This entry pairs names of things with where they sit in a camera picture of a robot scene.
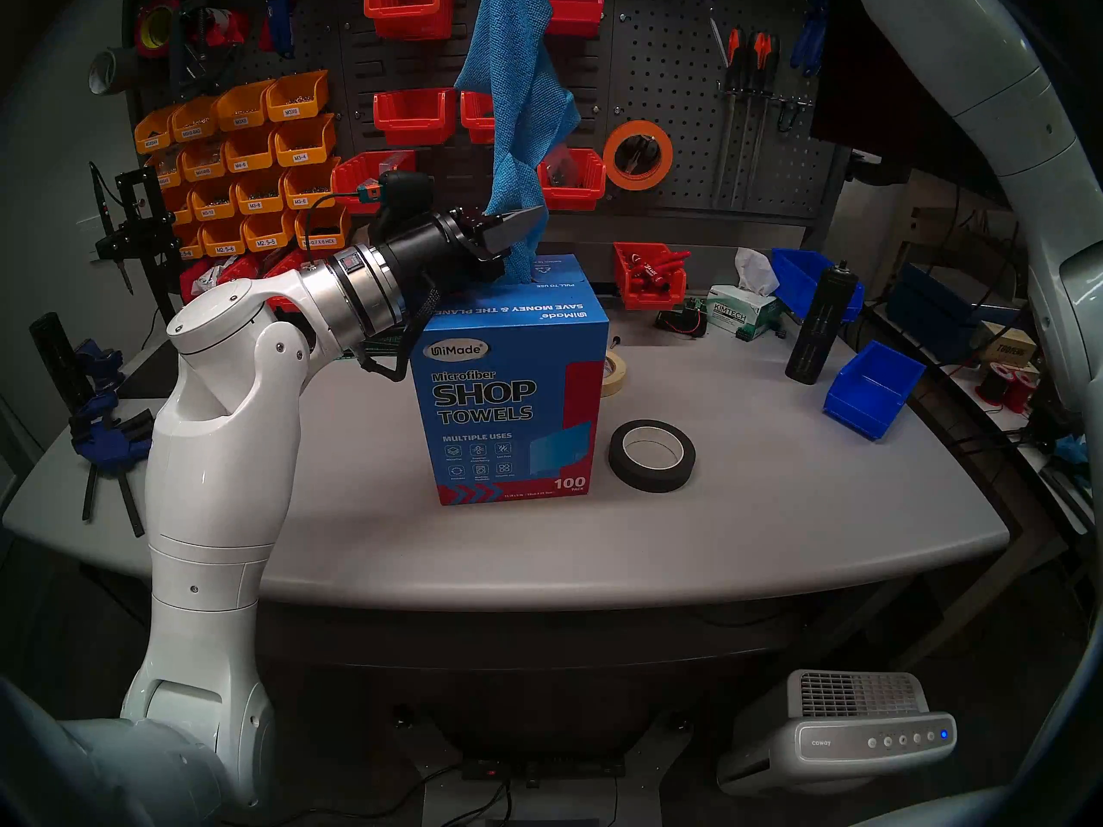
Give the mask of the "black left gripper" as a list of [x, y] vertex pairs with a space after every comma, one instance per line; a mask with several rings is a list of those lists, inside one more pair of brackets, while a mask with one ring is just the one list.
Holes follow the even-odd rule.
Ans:
[[544, 205], [482, 214], [426, 212], [382, 228], [382, 255], [406, 307], [422, 307], [430, 290], [454, 296], [505, 273], [504, 255], [546, 222]]

